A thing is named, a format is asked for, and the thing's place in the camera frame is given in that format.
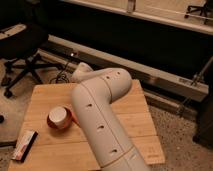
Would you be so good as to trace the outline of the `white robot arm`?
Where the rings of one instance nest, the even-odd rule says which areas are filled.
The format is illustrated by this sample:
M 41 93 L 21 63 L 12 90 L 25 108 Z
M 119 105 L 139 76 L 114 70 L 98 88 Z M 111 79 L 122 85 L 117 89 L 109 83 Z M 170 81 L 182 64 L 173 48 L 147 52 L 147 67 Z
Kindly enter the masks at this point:
M 72 80 L 77 85 L 71 105 L 101 171 L 150 171 L 111 108 L 130 91 L 129 72 L 123 68 L 94 71 L 81 62 Z

